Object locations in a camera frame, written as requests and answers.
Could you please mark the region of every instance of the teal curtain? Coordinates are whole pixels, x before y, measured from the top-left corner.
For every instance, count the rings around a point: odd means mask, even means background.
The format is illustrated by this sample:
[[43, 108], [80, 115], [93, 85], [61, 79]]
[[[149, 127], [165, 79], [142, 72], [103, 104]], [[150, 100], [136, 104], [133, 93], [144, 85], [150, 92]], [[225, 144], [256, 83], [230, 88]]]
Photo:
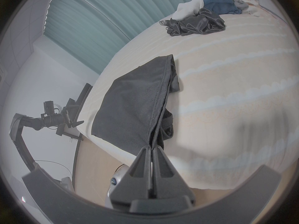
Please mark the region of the teal curtain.
[[44, 34], [100, 74], [112, 57], [191, 0], [51, 0]]

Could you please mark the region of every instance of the white garment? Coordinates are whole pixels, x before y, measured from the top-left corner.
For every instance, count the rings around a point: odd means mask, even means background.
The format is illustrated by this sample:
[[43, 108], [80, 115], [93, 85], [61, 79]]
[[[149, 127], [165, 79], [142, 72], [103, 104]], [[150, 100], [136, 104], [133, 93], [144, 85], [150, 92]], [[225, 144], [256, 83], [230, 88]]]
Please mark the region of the white garment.
[[172, 15], [172, 19], [184, 20], [186, 17], [194, 16], [204, 7], [204, 0], [191, 0], [190, 2], [179, 3], [177, 10]]
[[255, 6], [249, 6], [248, 8], [245, 8], [244, 10], [242, 10], [242, 14], [251, 14], [256, 17], [260, 16], [260, 13]]

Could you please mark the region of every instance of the folded black cloth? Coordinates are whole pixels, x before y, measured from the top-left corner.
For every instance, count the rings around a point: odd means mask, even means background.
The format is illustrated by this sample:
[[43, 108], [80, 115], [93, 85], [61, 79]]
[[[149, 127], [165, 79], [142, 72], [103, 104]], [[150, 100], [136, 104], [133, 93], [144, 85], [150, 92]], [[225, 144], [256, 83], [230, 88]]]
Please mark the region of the folded black cloth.
[[224, 20], [215, 12], [201, 8], [197, 15], [182, 21], [164, 20], [160, 24], [167, 26], [167, 33], [171, 36], [195, 34], [209, 34], [225, 30]]
[[164, 148], [173, 136], [168, 94], [179, 91], [173, 55], [159, 56], [117, 78], [104, 96], [92, 135], [137, 155], [146, 145]]

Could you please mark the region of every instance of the bed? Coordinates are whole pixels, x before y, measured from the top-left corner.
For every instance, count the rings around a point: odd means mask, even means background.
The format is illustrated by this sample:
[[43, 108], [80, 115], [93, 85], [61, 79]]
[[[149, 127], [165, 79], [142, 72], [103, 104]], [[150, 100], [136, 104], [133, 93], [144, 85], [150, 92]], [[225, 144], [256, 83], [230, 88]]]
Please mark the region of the bed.
[[153, 24], [104, 69], [78, 130], [130, 166], [134, 155], [91, 135], [94, 117], [116, 78], [173, 54], [181, 90], [168, 97], [174, 136], [164, 151], [186, 183], [233, 189], [261, 164], [284, 171], [299, 158], [298, 45], [283, 20], [257, 9], [259, 17], [221, 15], [226, 30], [208, 35], [171, 37]]

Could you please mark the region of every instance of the black satin garment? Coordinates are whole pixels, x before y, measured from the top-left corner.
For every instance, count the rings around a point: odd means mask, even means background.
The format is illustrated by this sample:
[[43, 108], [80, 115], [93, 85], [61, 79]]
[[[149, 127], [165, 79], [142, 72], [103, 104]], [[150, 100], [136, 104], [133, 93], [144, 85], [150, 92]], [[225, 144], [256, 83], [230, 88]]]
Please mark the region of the black satin garment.
[[201, 8], [197, 15], [185, 18], [182, 21], [174, 19], [160, 21], [167, 26], [167, 33], [171, 36], [194, 34], [209, 34], [225, 30], [224, 20], [215, 12]]

